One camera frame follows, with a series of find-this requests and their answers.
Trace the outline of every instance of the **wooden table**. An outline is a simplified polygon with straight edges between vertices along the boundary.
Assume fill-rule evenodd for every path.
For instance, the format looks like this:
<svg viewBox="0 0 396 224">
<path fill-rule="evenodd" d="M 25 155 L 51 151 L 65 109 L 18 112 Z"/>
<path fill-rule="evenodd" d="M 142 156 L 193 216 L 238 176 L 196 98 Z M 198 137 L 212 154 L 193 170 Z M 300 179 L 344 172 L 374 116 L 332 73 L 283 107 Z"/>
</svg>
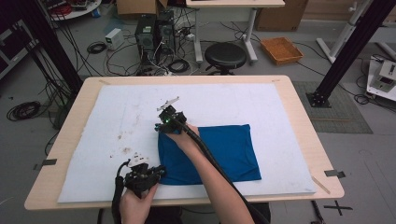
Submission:
<svg viewBox="0 0 396 224">
<path fill-rule="evenodd" d="M 195 11 L 195 61 L 203 62 L 199 23 L 202 21 L 248 21 L 246 34 L 243 35 L 244 45 L 250 63 L 258 61 L 256 53 L 250 42 L 254 20 L 258 7 L 283 7 L 283 0 L 215 0 L 215 1 L 191 1 L 187 0 L 188 7 L 197 8 Z"/>
<path fill-rule="evenodd" d="M 329 158 L 306 115 L 303 105 L 286 76 L 213 76 L 213 77 L 90 77 L 85 80 L 69 115 L 64 122 L 47 160 L 57 160 L 54 165 L 45 165 L 25 202 L 28 210 L 101 208 L 111 202 L 57 203 L 62 190 L 69 162 L 76 149 L 81 133 L 94 107 L 99 91 L 104 85 L 166 85 L 166 84 L 211 84 L 211 83 L 273 83 L 282 100 L 294 130 L 304 159 L 316 183 L 317 192 L 311 195 L 276 195 L 247 197 L 250 202 L 286 200 L 317 200 L 341 198 L 344 190 L 336 176 L 327 177 L 324 171 L 333 170 Z M 154 201 L 154 205 L 205 204 L 208 199 Z"/>
</svg>

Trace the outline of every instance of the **round stool seat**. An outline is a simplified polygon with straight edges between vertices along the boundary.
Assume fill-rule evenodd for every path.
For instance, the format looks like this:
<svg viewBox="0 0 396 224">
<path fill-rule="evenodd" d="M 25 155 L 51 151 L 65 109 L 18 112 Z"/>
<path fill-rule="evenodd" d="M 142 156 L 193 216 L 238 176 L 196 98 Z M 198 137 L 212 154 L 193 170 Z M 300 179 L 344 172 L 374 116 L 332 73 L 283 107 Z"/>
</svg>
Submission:
<svg viewBox="0 0 396 224">
<path fill-rule="evenodd" d="M 205 59 L 217 68 L 235 69 L 245 64 L 247 55 L 235 44 L 217 43 L 206 49 Z"/>
</svg>

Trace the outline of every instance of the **hand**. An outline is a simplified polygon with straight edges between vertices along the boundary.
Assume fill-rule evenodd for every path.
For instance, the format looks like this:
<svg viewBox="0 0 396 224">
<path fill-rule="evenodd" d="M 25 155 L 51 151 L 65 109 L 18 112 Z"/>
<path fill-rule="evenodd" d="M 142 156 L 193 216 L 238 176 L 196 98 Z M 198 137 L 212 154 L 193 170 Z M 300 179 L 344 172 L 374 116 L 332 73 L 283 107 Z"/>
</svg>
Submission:
<svg viewBox="0 0 396 224">
<path fill-rule="evenodd" d="M 125 191 L 120 201 L 122 224 L 145 223 L 157 188 L 158 184 L 151 187 L 148 194 L 142 194 L 141 199 L 139 199 L 131 190 L 127 189 Z"/>
<path fill-rule="evenodd" d="M 198 131 L 197 127 L 190 125 L 190 124 L 187 124 L 187 125 L 193 132 L 195 132 L 199 136 L 199 131 Z M 181 150 L 183 150 L 184 153 L 186 153 L 187 155 L 189 154 L 189 152 L 195 151 L 196 149 L 198 149 L 198 151 L 200 151 L 198 145 L 184 131 L 181 131 L 180 134 L 168 133 L 167 135 L 169 138 L 174 140 L 176 142 L 177 146 Z"/>
</svg>

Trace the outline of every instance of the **computer tower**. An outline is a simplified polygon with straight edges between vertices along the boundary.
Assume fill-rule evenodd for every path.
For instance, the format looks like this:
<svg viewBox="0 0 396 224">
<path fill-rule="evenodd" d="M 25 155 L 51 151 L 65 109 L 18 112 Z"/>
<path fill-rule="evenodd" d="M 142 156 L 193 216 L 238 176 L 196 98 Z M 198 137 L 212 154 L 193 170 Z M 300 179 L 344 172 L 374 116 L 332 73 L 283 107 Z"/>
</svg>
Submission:
<svg viewBox="0 0 396 224">
<path fill-rule="evenodd" d="M 156 20 L 155 14 L 143 14 L 137 21 L 134 36 L 142 64 L 157 64 L 159 61 L 160 50 L 157 50 L 159 37 Z"/>
<path fill-rule="evenodd" d="M 162 11 L 158 16 L 157 23 L 160 39 L 163 42 L 162 53 L 174 54 L 176 52 L 174 11 Z"/>
</svg>

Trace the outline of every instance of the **black stool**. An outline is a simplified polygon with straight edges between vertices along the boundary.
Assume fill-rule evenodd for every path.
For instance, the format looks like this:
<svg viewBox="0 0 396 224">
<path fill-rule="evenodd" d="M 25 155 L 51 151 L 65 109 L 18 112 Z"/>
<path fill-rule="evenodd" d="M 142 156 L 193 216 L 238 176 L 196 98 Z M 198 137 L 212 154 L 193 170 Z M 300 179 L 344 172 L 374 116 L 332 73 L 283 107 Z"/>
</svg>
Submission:
<svg viewBox="0 0 396 224">
<path fill-rule="evenodd" d="M 217 43 L 206 49 L 205 59 L 210 64 L 206 68 L 206 71 L 211 67 L 218 69 L 218 71 L 209 73 L 210 76 L 217 73 L 221 75 L 233 75 L 230 69 L 242 67 L 247 61 L 247 55 L 243 49 L 235 44 Z"/>
</svg>

